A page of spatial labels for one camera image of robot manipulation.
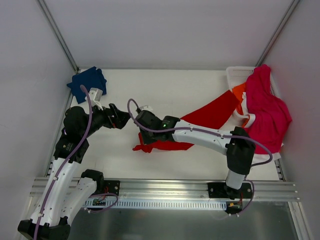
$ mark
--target red cloth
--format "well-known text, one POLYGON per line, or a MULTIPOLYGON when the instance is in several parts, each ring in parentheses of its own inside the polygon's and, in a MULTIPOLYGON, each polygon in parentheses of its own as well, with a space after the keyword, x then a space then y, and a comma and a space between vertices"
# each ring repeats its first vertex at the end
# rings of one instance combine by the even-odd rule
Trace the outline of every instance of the red cloth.
MULTIPOLYGON (((224 94, 213 100, 202 108, 193 111, 181 119, 191 124, 196 124, 202 127, 219 129, 229 119, 236 106, 239 104, 238 99, 231 91, 226 91, 224 94)), ((152 149, 159 150, 187 150, 193 146, 186 142, 172 141, 156 141, 151 144, 144 144, 141 133, 139 133, 140 145, 135 146, 133 151, 142 150, 145 153, 151 153, 152 149)))
MULTIPOLYGON (((248 112, 255 114, 246 131, 272 153, 278 153, 292 118, 286 104, 270 93, 270 73, 270 67, 264 64, 256 67, 246 81, 246 105, 248 112)), ((267 152, 256 145, 255 153, 267 152)))

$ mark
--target folded blue cloth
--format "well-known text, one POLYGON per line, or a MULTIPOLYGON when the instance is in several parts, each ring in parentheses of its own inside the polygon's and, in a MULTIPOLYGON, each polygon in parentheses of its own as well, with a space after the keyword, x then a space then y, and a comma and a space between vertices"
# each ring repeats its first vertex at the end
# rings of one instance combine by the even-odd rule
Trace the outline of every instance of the folded blue cloth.
POLYGON ((88 92, 91 88, 101 89, 102 95, 105 95, 107 94, 106 82, 107 80, 101 69, 93 66, 82 73, 72 76, 72 82, 68 83, 67 86, 71 89, 71 93, 75 96, 78 104, 81 104, 86 101, 86 94, 80 89, 80 85, 84 85, 88 92))

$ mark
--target white plastic basket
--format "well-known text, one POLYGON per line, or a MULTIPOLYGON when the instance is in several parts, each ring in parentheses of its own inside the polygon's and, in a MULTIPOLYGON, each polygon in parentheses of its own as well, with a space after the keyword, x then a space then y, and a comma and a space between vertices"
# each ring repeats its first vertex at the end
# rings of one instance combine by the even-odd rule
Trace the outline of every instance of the white plastic basket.
MULTIPOLYGON (((254 66, 229 66, 226 69, 226 80, 228 82, 229 90, 232 92, 232 89, 240 84, 243 84, 247 81, 247 78, 254 73, 254 66)), ((276 97, 280 97, 279 92, 276 88, 274 78, 270 73, 270 93, 276 97)), ((247 115, 240 115, 237 110, 234 110, 233 117, 237 121, 243 122, 248 119, 247 115)))

